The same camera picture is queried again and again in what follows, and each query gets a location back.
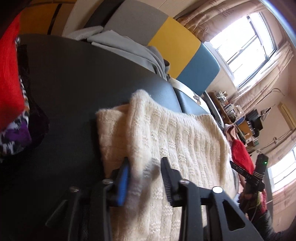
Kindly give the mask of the beige patterned curtain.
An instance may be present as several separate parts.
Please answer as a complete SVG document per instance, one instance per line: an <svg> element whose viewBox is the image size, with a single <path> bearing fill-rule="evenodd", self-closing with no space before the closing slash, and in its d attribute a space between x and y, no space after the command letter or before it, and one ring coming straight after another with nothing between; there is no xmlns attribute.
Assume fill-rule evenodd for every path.
<svg viewBox="0 0 296 241"><path fill-rule="evenodd" d="M196 1L175 19L202 42L208 42L241 17L263 11L260 1Z"/></svg>

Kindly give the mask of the cream knitted sweater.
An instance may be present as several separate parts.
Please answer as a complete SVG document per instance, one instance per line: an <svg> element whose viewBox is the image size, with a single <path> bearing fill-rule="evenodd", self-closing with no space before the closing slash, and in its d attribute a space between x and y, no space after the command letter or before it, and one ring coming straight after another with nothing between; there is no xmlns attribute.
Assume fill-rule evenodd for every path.
<svg viewBox="0 0 296 241"><path fill-rule="evenodd" d="M101 109L96 118L106 176L124 158L130 162L125 204L111 210L114 240L178 240L182 210L167 201L163 157L197 186L236 195L230 146L211 115L175 113L138 90L128 104Z"/></svg>

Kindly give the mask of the purple white patterned cloth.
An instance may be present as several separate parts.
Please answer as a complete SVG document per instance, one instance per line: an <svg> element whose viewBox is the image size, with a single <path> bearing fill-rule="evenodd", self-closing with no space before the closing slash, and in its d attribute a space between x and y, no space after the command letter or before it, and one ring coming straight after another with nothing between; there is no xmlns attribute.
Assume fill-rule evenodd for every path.
<svg viewBox="0 0 296 241"><path fill-rule="evenodd" d="M19 153L32 141L29 133L29 101L21 77L19 77L19 81L25 109L1 132L1 157Z"/></svg>

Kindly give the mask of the grey hoodie garment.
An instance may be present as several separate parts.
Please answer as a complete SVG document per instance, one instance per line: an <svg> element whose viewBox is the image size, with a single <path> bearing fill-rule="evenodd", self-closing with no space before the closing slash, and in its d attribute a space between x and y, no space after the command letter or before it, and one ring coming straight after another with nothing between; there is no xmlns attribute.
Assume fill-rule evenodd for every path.
<svg viewBox="0 0 296 241"><path fill-rule="evenodd" d="M66 35L66 38L76 41L86 40L93 46L115 53L144 67L166 81L170 79L170 63L154 46L141 45L113 30L104 31L102 26L76 30Z"/></svg>

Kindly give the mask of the red fuzzy garment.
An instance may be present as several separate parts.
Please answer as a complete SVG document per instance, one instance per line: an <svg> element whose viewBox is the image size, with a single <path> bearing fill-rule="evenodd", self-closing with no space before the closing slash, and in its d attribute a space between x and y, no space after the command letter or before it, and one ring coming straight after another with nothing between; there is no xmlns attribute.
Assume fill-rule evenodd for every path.
<svg viewBox="0 0 296 241"><path fill-rule="evenodd" d="M240 166L250 174L254 172L255 167L252 162L252 159L241 140L232 141L231 153L232 160L236 165Z"/></svg>

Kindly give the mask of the cluttered wooden shelf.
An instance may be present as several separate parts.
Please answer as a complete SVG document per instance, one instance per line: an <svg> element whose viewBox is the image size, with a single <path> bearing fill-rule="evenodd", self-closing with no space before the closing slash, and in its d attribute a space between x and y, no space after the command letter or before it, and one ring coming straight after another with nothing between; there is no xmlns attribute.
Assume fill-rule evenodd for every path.
<svg viewBox="0 0 296 241"><path fill-rule="evenodd" d="M256 109L244 114L239 105L230 103L226 92L209 92L218 113L219 121L234 132L234 137L243 142L248 152L259 145L258 137L263 129L261 116Z"/></svg>

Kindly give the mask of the wall air conditioner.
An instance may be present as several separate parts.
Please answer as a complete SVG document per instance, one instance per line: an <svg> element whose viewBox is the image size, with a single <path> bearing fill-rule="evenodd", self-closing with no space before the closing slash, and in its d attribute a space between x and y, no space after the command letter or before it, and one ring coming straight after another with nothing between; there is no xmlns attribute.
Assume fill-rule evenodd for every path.
<svg viewBox="0 0 296 241"><path fill-rule="evenodd" d="M290 109L282 102L279 103L278 109L281 112L281 115L285 119L285 122L287 123L288 127L293 130L296 127L295 118L293 117L292 113L290 112Z"/></svg>

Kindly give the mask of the small keychain charm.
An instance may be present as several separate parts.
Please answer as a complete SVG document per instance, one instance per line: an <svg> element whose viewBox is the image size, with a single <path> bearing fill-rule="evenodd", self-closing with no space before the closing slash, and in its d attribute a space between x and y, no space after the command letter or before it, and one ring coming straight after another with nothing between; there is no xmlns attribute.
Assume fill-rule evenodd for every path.
<svg viewBox="0 0 296 241"><path fill-rule="evenodd" d="M198 95L194 95L193 98L196 100L197 104L201 105L200 97Z"/></svg>

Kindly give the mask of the window with metal frame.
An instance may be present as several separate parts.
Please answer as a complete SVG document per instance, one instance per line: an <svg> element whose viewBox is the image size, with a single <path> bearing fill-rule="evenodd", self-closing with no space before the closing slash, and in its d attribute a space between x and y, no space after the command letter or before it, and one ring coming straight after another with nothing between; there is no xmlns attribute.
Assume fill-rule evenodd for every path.
<svg viewBox="0 0 296 241"><path fill-rule="evenodd" d="M277 50L262 13L241 17L205 44L236 88L254 78Z"/></svg>

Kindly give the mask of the red cloth at left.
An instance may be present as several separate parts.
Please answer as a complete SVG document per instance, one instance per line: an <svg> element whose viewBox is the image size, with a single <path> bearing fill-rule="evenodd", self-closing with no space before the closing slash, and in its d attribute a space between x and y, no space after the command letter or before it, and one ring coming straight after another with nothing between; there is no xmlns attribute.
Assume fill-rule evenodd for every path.
<svg viewBox="0 0 296 241"><path fill-rule="evenodd" d="M1 131L5 130L25 109L16 53L16 38L20 27L21 14L18 14L1 37Z"/></svg>

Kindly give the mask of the grey yellow blue headboard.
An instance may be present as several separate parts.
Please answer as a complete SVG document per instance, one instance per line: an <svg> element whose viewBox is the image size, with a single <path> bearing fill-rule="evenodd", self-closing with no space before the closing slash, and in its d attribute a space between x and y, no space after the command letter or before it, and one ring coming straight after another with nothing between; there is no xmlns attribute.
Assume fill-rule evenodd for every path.
<svg viewBox="0 0 296 241"><path fill-rule="evenodd" d="M170 63L169 75L197 95L202 95L219 73L216 58L200 40L179 22L148 4L124 1L104 29L156 47Z"/></svg>

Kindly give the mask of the pink beige garment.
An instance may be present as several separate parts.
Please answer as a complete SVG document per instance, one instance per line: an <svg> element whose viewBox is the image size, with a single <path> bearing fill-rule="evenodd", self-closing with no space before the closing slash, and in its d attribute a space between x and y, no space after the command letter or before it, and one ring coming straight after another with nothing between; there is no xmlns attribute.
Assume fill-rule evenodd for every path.
<svg viewBox="0 0 296 241"><path fill-rule="evenodd" d="M236 129L234 125L225 124L223 133L230 145L232 145L232 142L237 139Z"/></svg>

